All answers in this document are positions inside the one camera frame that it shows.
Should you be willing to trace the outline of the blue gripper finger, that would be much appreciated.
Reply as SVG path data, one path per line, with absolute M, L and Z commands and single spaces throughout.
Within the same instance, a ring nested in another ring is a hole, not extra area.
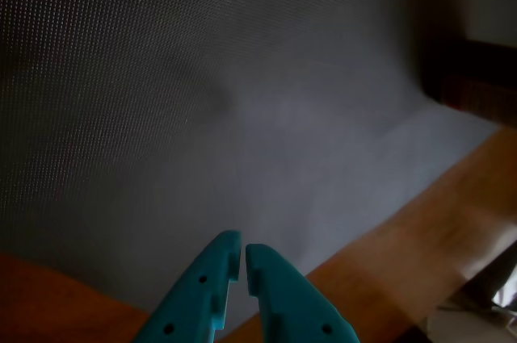
M 171 287 L 135 342 L 213 342 L 225 327 L 229 284 L 239 276 L 241 233 L 221 232 Z
M 264 244 L 246 246 L 249 295 L 258 300 L 265 342 L 357 342 L 336 307 L 293 265 Z

